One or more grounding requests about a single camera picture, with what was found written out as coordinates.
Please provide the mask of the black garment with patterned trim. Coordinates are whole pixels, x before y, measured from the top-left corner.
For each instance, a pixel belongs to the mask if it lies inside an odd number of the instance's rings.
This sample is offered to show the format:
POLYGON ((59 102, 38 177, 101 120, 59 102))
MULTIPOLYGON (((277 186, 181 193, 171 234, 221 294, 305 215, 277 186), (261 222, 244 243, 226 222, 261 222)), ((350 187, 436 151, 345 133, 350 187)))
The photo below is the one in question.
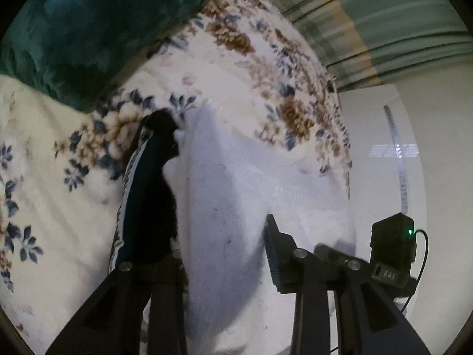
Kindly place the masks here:
POLYGON ((177 129, 166 111, 146 116, 139 125, 124 174, 111 271, 129 263, 150 272, 170 252, 171 239, 176 237, 176 201, 163 166, 178 156, 177 129))

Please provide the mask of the white knit sweater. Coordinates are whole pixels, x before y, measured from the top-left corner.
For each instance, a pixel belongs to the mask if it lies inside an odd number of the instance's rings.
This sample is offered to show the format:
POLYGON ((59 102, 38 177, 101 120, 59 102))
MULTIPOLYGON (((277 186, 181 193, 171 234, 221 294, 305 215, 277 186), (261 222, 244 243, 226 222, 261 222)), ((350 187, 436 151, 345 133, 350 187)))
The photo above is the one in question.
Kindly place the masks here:
POLYGON ((345 190, 309 158, 290 161, 221 120, 212 105, 177 125, 166 111, 147 121, 178 155, 163 167, 176 199, 177 240, 188 279, 185 330, 191 354, 287 354, 295 299, 272 283, 263 242, 272 215, 283 233, 313 250, 352 255, 345 190))

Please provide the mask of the floral bed blanket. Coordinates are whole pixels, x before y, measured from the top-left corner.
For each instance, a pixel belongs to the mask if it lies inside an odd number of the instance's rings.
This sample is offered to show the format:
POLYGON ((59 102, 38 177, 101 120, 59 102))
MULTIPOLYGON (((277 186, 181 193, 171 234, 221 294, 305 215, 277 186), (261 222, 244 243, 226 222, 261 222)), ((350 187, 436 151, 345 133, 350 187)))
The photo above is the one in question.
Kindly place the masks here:
POLYGON ((141 119, 222 120, 345 183, 349 134, 333 76, 267 0, 209 0, 140 52, 91 113, 1 78, 1 307, 44 354, 104 278, 127 153, 141 119))

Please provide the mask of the green striped right curtain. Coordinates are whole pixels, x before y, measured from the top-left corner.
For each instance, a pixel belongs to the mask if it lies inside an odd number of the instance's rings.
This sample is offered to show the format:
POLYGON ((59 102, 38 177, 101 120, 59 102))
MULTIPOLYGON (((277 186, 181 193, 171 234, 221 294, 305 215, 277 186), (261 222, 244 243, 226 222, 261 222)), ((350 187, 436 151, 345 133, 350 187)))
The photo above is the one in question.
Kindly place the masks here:
POLYGON ((449 0, 276 0, 339 91, 472 60, 472 34, 449 0))

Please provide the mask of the dark green velvet quilt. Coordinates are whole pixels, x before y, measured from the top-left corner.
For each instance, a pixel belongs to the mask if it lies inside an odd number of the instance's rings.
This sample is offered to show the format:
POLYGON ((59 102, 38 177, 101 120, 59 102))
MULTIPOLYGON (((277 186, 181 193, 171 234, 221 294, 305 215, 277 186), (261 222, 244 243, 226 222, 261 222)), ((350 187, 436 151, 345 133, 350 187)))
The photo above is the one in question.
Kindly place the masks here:
POLYGON ((89 112, 154 37, 207 0, 1 0, 1 73, 89 112))

